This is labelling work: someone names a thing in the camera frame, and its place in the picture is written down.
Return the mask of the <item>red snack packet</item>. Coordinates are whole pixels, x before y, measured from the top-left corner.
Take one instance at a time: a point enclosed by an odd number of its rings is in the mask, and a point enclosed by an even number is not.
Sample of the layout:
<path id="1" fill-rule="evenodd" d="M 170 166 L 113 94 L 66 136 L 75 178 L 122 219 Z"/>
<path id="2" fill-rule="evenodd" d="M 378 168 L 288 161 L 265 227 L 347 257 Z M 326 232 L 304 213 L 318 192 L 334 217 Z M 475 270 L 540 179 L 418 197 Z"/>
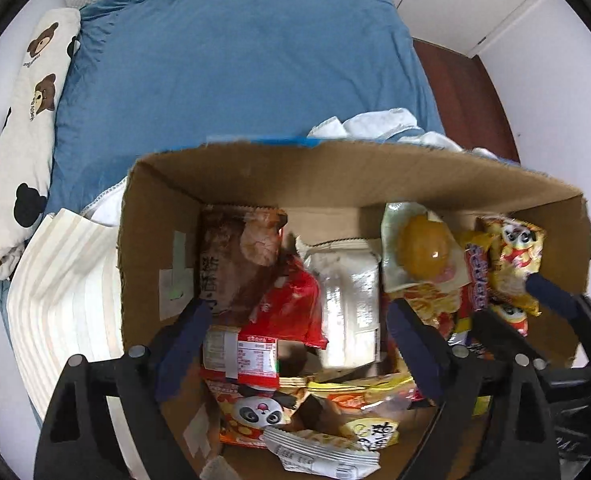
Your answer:
<path id="1" fill-rule="evenodd" d="M 274 281 L 240 327 L 214 325 L 204 339 L 201 375 L 208 380 L 274 390 L 280 386 L 278 344 L 324 350 L 320 285 L 296 255 L 286 256 Z"/>

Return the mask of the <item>silver label snack packet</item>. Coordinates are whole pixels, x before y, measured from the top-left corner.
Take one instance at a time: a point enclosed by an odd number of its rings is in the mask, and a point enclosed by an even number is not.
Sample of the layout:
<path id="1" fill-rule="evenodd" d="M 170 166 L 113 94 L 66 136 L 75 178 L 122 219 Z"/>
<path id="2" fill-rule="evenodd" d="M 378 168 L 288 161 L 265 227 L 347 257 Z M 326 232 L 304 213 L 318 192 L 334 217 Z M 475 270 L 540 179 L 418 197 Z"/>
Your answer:
<path id="1" fill-rule="evenodd" d="M 264 430 L 262 440 L 284 470 L 330 479 L 365 479 L 380 469 L 380 454 L 342 437 L 314 430 Z"/>

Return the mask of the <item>silver white snack pack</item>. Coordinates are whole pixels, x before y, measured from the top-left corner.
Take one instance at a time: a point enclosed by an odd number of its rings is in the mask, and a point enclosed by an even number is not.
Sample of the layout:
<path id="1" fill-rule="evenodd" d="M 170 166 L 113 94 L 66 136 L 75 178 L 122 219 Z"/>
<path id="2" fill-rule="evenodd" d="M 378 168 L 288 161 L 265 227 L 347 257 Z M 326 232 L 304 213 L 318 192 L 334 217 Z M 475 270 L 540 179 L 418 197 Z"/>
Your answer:
<path id="1" fill-rule="evenodd" d="M 344 238 L 295 249 L 320 287 L 327 347 L 318 352 L 325 370 L 373 364 L 380 356 L 381 240 Z"/>

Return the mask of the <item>blue bed sheet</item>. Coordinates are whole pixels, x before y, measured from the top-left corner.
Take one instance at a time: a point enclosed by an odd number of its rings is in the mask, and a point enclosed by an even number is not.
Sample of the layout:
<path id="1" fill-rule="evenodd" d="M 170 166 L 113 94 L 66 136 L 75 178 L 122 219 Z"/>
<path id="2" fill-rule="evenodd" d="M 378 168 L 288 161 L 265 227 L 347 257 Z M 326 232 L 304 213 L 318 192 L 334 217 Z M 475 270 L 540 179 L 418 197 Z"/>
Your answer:
<path id="1" fill-rule="evenodd" d="M 131 157 L 218 134 L 305 136 L 331 117 L 393 108 L 444 130 L 392 0 L 98 0 L 76 10 L 42 218 L 84 208 Z"/>

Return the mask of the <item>bear print pillow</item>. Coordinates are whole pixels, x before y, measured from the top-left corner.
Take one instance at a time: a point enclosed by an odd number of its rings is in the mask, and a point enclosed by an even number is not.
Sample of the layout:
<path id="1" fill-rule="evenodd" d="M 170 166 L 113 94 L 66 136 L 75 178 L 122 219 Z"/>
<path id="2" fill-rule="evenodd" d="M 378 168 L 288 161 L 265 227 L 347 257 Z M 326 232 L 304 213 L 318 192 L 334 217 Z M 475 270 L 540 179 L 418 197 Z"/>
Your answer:
<path id="1" fill-rule="evenodd" d="M 15 78 L 0 133 L 0 280 L 18 265 L 47 206 L 56 108 L 79 32 L 79 10 L 47 11 Z"/>

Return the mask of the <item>brown snack bag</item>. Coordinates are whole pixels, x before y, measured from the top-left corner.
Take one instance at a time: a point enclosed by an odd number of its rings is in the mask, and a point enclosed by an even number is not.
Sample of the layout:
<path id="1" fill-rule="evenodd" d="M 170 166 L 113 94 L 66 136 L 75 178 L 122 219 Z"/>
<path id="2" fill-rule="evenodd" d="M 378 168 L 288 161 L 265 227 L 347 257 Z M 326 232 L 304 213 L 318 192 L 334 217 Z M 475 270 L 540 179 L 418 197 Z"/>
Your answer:
<path id="1" fill-rule="evenodd" d="M 217 325 L 240 327 L 271 288 L 280 268 L 279 208 L 208 205 L 201 211 L 199 297 Z"/>

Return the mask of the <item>Sedaap instant noodle packet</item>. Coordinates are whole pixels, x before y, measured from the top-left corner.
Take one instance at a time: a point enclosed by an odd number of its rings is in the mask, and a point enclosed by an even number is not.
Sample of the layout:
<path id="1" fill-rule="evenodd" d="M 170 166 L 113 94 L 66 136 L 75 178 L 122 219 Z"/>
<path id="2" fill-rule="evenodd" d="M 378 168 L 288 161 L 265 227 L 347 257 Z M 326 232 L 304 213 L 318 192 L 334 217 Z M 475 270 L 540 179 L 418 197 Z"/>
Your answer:
<path id="1" fill-rule="evenodd" d="M 471 344 L 472 315 L 489 304 L 489 265 L 484 247 L 468 244 L 463 251 L 470 281 L 460 289 L 441 292 L 429 283 L 392 292 L 405 299 L 420 320 L 435 327 L 451 346 Z"/>

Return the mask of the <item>orange panda snack bag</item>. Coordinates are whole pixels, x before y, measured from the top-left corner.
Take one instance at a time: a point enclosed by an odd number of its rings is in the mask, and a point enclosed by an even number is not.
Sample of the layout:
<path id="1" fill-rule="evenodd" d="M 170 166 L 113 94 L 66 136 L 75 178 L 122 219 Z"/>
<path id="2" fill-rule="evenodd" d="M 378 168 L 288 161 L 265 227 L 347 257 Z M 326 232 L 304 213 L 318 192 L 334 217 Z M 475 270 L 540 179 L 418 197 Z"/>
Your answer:
<path id="1" fill-rule="evenodd" d="M 222 380 L 204 382 L 220 411 L 219 441 L 241 448 L 266 448 L 265 429 L 289 426 L 309 395 L 306 388 L 267 390 Z"/>

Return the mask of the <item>yellow panda snack bag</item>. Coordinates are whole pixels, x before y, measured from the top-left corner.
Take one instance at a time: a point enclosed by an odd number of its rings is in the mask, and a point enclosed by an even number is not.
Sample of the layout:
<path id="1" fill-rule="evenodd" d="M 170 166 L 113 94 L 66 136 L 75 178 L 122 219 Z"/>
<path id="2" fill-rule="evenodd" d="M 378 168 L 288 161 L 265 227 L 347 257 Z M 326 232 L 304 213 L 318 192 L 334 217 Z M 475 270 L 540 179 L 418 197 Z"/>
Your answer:
<path id="1" fill-rule="evenodd" d="M 479 217 L 477 226 L 492 239 L 487 249 L 489 310 L 526 337 L 529 316 L 541 314 L 527 292 L 527 278 L 541 267 L 546 231 L 505 216 Z"/>

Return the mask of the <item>yellow cookie snack bag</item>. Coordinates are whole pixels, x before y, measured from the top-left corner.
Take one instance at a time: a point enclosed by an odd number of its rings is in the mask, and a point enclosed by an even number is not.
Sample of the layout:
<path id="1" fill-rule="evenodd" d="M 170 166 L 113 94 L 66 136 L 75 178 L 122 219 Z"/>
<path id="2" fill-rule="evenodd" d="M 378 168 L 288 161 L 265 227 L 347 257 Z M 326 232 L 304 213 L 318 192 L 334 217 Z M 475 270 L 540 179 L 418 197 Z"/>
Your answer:
<path id="1" fill-rule="evenodd" d="M 366 451 L 375 452 L 394 445 L 399 440 L 397 427 L 392 419 L 366 417 L 349 420 L 339 427 L 340 434 Z"/>

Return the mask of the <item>white striped blanket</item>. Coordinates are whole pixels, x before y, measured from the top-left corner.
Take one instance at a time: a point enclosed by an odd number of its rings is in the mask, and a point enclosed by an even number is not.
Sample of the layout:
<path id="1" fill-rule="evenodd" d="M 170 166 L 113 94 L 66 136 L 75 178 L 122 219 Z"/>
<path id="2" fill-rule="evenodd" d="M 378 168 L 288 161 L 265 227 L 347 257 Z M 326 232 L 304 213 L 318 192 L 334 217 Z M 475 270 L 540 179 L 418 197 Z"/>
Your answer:
<path id="1" fill-rule="evenodd" d="M 359 114 L 345 122 L 331 117 L 306 136 L 218 134 L 206 142 L 242 140 L 286 145 L 317 145 L 324 140 L 396 142 L 498 158 L 475 146 L 475 141 L 474 148 L 465 148 L 465 141 L 425 131 L 406 108 Z M 38 422 L 46 418 L 47 396 L 53 393 L 64 358 L 82 353 L 90 361 L 101 361 L 124 353 L 116 245 L 127 170 L 138 157 L 127 159 L 126 165 L 120 163 L 126 169 L 117 169 L 117 177 L 123 178 L 112 177 L 111 186 L 100 184 L 101 193 L 87 200 L 84 208 L 73 212 L 73 205 L 55 206 L 45 216 L 15 272 L 10 292 L 4 293 L 13 350 Z M 117 399 L 109 401 L 109 413 L 129 479 L 150 479 Z"/>

